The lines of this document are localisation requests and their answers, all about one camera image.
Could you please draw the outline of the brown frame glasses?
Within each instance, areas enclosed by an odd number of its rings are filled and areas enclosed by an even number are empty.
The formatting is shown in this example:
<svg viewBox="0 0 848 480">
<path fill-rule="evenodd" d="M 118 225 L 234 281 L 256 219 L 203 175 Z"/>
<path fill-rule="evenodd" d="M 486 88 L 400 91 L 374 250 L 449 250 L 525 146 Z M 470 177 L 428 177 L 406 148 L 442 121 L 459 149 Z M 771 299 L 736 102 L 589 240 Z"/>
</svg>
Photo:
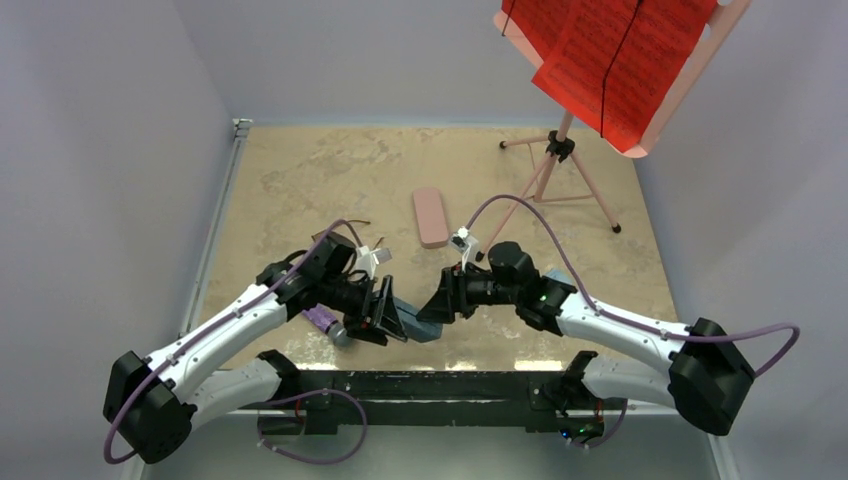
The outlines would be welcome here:
<svg viewBox="0 0 848 480">
<path fill-rule="evenodd" d="M 348 232 L 348 237 L 351 239 L 354 245 L 362 246 L 369 245 L 372 249 L 378 249 L 383 246 L 385 237 L 380 236 L 374 242 L 368 243 L 363 240 L 363 236 L 361 234 L 362 228 L 368 228 L 372 224 L 369 220 L 363 219 L 348 219 L 345 220 L 340 226 L 334 229 L 334 232 L 340 233 L 342 229 L 346 229 Z"/>
</svg>

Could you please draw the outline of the pink glasses case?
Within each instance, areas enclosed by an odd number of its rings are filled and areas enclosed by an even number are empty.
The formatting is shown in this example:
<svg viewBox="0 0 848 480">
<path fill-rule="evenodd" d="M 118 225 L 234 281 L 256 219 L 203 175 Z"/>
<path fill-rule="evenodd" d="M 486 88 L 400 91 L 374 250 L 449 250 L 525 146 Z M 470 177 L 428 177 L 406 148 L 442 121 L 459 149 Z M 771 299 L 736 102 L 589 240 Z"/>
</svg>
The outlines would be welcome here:
<svg viewBox="0 0 848 480">
<path fill-rule="evenodd" d="M 440 190 L 435 187 L 415 189 L 412 202 L 421 246 L 424 249 L 445 246 L 450 233 Z"/>
</svg>

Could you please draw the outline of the grey glasses case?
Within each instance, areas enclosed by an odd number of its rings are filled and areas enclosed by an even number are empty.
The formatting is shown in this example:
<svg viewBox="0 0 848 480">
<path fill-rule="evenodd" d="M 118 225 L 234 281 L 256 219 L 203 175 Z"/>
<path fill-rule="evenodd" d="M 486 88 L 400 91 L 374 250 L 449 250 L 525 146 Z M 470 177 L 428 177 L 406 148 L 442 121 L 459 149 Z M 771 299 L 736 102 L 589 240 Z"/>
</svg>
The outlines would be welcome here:
<svg viewBox="0 0 848 480">
<path fill-rule="evenodd" d="M 416 315 L 419 309 L 400 298 L 394 299 L 401 324 L 409 340 L 418 343 L 428 343 L 442 336 L 443 325 L 440 323 L 420 322 Z"/>
</svg>

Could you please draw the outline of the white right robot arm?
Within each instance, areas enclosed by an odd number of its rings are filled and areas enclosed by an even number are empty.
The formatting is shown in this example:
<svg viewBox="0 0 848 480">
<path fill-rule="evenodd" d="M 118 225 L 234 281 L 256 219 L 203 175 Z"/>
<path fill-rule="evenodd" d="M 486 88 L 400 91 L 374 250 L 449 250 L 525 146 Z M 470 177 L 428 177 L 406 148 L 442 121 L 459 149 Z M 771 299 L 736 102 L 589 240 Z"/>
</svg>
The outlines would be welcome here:
<svg viewBox="0 0 848 480">
<path fill-rule="evenodd" d="M 587 340 L 626 355 L 607 361 L 596 353 L 575 360 L 561 381 L 564 399 L 584 407 L 620 398 L 675 409 L 694 427 L 727 435 L 756 374 L 727 332 L 700 318 L 693 325 L 665 322 L 585 295 L 575 285 L 543 275 L 518 243 L 489 250 L 488 268 L 458 263 L 441 271 L 433 296 L 416 315 L 423 323 L 451 324 L 480 306 L 510 305 L 537 331 Z"/>
</svg>

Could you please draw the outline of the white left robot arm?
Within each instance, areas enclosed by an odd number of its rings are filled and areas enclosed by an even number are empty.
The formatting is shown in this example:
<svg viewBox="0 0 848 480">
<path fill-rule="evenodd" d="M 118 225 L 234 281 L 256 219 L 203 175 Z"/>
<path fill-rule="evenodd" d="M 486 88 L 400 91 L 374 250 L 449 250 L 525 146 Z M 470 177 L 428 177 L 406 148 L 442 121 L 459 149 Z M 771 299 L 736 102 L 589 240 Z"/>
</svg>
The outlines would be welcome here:
<svg viewBox="0 0 848 480">
<path fill-rule="evenodd" d="M 276 350 L 238 369 L 220 368 L 254 340 L 316 306 L 341 313 L 350 338 L 378 345 L 407 341 L 393 279 L 376 275 L 390 258 L 386 248 L 328 229 L 309 249 L 267 265 L 230 305 L 185 336 L 147 355 L 120 356 L 111 367 L 103 406 L 110 424 L 105 461 L 119 464 L 139 456 L 154 464 L 219 416 L 251 405 L 284 409 L 309 397 L 300 370 Z"/>
</svg>

